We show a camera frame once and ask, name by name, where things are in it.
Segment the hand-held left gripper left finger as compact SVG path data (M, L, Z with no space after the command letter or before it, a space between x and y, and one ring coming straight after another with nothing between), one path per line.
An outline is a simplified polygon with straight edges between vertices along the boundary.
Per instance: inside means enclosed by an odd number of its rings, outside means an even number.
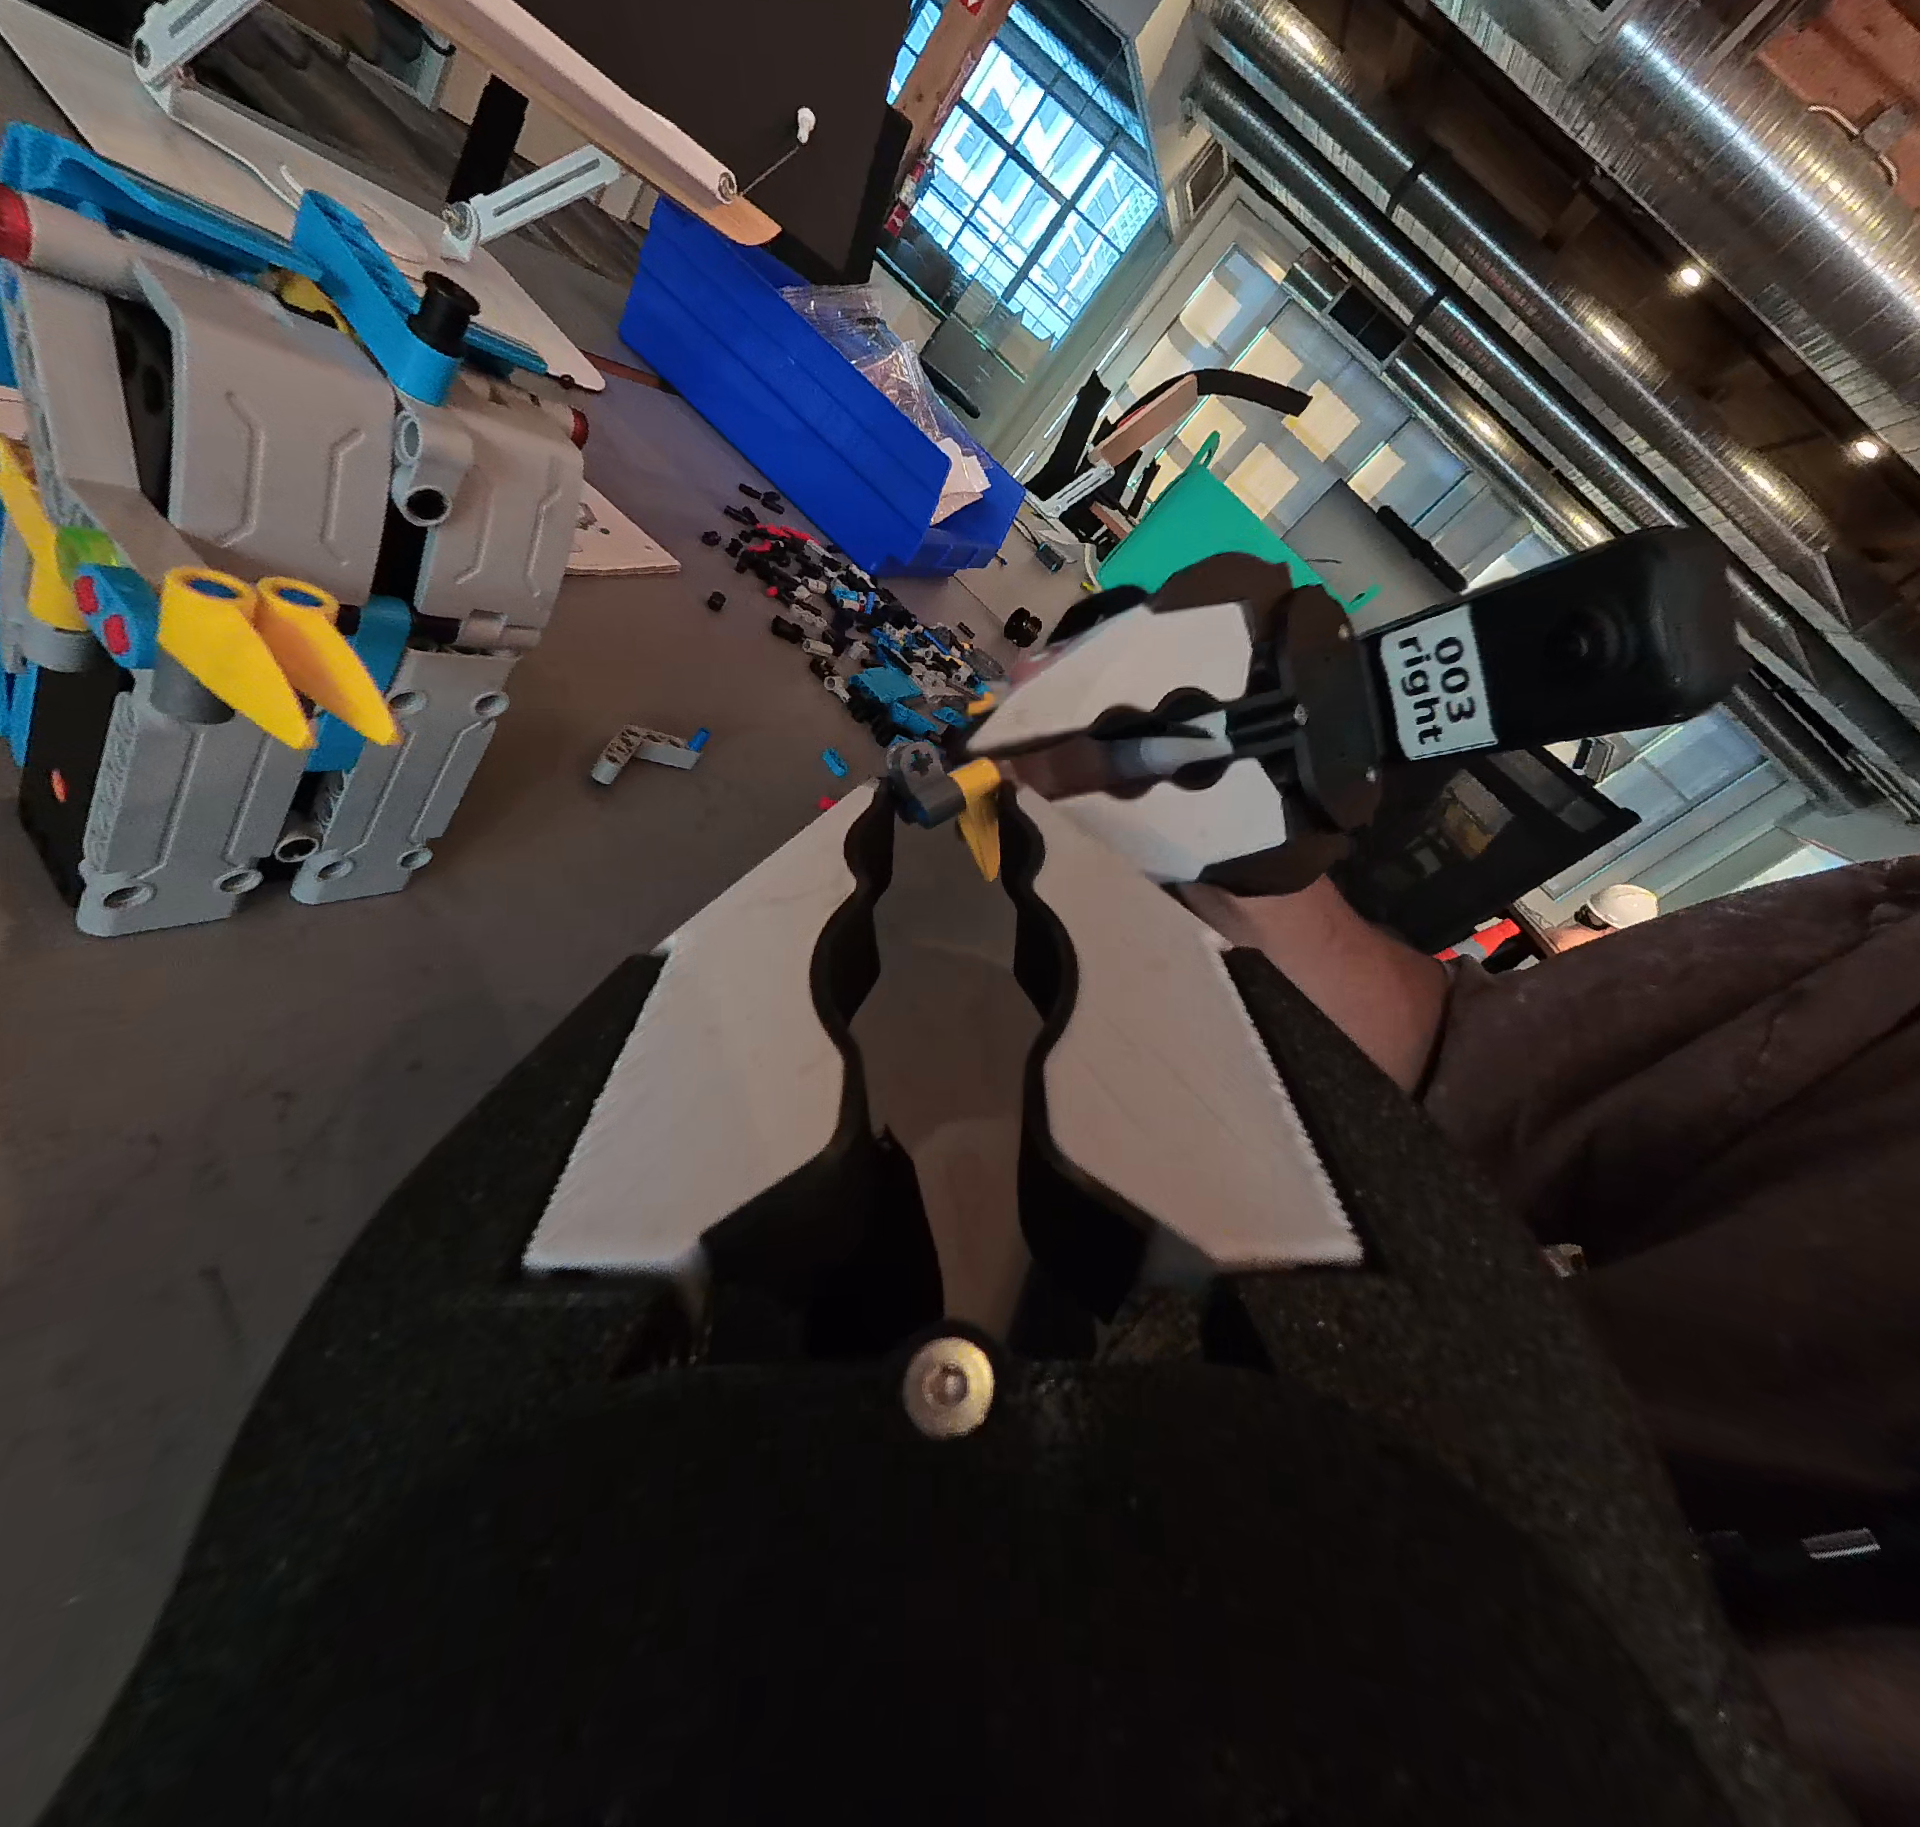
M534 1274L693 1276L708 1237L827 1151L848 1059L813 963L856 900L862 783L680 925L530 1235Z

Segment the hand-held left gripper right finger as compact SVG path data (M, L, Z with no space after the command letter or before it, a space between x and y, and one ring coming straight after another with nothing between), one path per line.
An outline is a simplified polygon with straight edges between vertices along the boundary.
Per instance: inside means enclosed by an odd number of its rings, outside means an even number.
M1019 1232L1047 1276L1357 1267L1336 1192L1228 945L1074 820L1000 805L1019 1084Z

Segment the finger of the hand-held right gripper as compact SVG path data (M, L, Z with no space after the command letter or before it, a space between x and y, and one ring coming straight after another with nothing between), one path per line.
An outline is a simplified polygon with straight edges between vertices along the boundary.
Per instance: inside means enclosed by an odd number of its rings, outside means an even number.
M1122 775L1092 761L1024 761L1019 787L1058 820L1143 878L1194 884L1207 872L1283 847L1283 788L1253 762L1201 766L1202 783L1175 775Z
M1108 714L1168 701L1225 708L1246 696L1253 628L1243 600L1158 609L1158 597L1022 657L997 706L968 734L970 759L999 759L1083 734Z

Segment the grey blue brick robot model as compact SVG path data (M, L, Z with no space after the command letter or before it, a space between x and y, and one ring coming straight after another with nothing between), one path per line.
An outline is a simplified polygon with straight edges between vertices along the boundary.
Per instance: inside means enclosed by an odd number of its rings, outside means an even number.
M571 379L306 190L243 222L5 132L5 749L81 934L383 898L557 606Z

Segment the teal tote bag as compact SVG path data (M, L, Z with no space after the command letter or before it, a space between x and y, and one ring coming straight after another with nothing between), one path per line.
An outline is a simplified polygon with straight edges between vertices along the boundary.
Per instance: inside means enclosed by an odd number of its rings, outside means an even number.
M1288 572L1296 586L1331 591L1347 615L1360 615L1373 603L1379 597L1377 582L1359 585L1357 573L1339 566L1325 573L1270 525L1273 512L1303 482L1289 460L1258 444L1233 472L1220 475L1213 459L1223 439L1223 428L1207 434L1187 466L1148 503L1135 528L1091 573L1091 586L1158 591L1187 567L1239 554Z

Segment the pile of small brick pieces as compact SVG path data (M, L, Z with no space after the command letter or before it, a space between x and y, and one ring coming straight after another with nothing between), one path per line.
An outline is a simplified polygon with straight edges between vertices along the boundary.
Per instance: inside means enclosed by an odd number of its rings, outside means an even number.
M797 650L818 686L880 747L923 741L952 751L991 708L1004 668L962 624L918 615L823 538L792 522L771 489L740 484L722 528L701 541L740 586L770 603L770 632Z

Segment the grey angled beam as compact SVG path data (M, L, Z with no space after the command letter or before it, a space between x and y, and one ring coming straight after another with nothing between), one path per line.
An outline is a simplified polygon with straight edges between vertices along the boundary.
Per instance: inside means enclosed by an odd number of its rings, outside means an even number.
M628 769L651 765L685 773L699 765L708 749L710 733L699 728L695 734L681 737L669 731L628 724L604 745L589 765L589 781L612 787Z

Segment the clear plastic bags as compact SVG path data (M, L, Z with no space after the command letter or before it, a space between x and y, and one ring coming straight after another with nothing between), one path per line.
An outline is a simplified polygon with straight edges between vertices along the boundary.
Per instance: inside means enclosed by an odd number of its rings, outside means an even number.
M918 351L887 325L874 285L789 285L781 298L940 447L947 478L935 525L991 492L987 455L935 389Z

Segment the blue plastic bin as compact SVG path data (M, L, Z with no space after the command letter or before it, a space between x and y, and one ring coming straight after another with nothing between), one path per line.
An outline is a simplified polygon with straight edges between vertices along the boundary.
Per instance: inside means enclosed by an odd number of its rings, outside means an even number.
M782 298L799 279L671 198L653 205L620 338L869 573L991 566L1022 489L935 518L947 456Z

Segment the instruction booklet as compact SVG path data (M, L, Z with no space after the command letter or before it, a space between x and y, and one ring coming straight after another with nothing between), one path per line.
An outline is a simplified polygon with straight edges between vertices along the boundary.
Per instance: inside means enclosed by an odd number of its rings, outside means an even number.
M574 577L659 577L680 573L680 558L659 547L610 500L587 486L578 507L566 572Z

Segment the black board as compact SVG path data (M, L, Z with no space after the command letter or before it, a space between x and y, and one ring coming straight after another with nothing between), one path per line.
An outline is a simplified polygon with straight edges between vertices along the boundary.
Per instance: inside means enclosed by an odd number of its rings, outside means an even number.
M916 0L517 0L738 176L805 279L862 279Z

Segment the person's brown clothing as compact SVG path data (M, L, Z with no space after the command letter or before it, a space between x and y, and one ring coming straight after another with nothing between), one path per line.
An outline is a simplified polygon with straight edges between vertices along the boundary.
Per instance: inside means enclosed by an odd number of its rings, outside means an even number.
M1916 1823L1916 1245L1544 1234L1654 1439L1789 1741Z

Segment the white folding stand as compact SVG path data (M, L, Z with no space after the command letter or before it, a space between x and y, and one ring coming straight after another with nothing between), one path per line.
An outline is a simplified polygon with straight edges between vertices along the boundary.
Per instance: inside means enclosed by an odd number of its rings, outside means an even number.
M287 171L254 168L224 134L194 134L191 123L197 116L227 127L236 118L197 93L183 93L183 86L191 63L265 2L163 0L143 8L129 48L83 39L74 23L58 14L31 13L27 25L38 39L58 39L68 61L83 61L81 81L95 114L119 114L117 158L106 171L126 173L133 183L131 208L174 208L184 214L181 228L208 228L217 241L259 240L262 253L233 254L243 279L295 269L301 254L291 231L305 188ZM451 368L444 351L421 344L402 327L421 298L415 281L429 266L453 279L501 279L501 268L483 254L483 244L624 176L649 183L738 244L757 247L773 238L775 222L743 198L728 168L514 0L394 2L445 35L457 49L476 56L513 90L538 94L582 137L582 146L562 163L457 203L451 228L429 228L421 210L394 214L394 198L368 184L351 186L338 168L318 163L324 192L336 198L381 250L380 258L363 258L363 264L378 273L368 285L380 311L397 293L388 321L402 361L423 355L430 371Z

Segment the silver ventilation duct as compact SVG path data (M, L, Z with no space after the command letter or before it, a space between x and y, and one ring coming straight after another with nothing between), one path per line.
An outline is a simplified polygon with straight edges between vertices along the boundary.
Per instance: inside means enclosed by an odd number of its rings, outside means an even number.
M1916 214L1697 0L1194 0L1187 110L1916 769Z

